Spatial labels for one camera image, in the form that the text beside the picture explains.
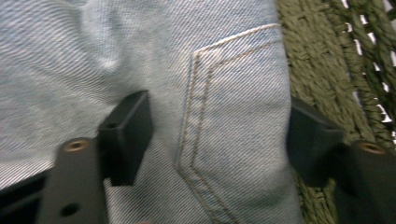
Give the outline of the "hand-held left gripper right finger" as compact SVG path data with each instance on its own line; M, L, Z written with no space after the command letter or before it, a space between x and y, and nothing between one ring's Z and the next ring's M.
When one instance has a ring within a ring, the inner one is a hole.
M291 98L287 152L290 164L309 187L323 188L330 178L333 150L343 130L302 100Z

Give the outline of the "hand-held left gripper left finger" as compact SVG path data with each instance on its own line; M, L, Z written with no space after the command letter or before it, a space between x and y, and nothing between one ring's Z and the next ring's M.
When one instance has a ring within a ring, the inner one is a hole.
M153 135L149 92L125 97L98 128L106 178L113 186L132 186Z

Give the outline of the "light blue jeans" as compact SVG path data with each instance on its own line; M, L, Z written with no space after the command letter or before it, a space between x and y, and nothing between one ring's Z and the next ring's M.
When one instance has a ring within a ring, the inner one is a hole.
M303 224L275 0L0 0L0 189L148 91L154 135L112 224Z

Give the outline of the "green woven basket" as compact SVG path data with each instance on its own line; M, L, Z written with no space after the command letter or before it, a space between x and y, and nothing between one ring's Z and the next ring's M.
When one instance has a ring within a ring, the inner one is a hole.
M344 132L306 224L396 224L396 0L276 0L291 95Z

